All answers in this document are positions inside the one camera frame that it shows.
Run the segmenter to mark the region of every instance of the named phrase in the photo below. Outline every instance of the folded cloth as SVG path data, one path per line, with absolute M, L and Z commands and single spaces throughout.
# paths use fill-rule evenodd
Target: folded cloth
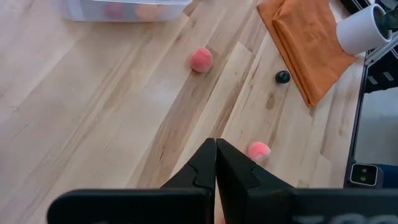
M 268 0 L 260 15 L 307 106 L 315 106 L 356 60 L 337 40 L 329 0 Z

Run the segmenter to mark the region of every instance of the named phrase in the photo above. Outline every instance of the pink ball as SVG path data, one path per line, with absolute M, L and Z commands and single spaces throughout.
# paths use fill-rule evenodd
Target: pink ball
M 266 159 L 271 153 L 271 149 L 263 142 L 252 142 L 248 149 L 250 159 Z
M 189 64 L 197 72 L 206 72 L 213 63 L 213 56 L 210 51 L 204 47 L 196 50 L 189 58 Z

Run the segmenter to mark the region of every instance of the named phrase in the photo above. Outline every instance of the orange towel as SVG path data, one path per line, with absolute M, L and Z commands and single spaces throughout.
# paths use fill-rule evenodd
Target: orange towel
M 329 0 L 268 0 L 258 5 L 307 106 L 315 106 L 356 60 L 337 41 Z

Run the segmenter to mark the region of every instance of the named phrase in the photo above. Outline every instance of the fuzzy ball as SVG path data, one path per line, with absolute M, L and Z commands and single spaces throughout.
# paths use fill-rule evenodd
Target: fuzzy ball
M 213 56 L 210 51 L 204 47 L 196 50 L 189 58 L 189 64 L 197 72 L 206 72 L 213 63 Z
M 271 149 L 263 142 L 252 142 L 248 149 L 250 159 L 266 159 L 271 153 Z

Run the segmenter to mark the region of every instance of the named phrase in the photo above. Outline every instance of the gray surface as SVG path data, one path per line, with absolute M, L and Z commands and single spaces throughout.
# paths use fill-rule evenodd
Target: gray surface
M 365 94 L 355 160 L 398 165 L 398 88 Z

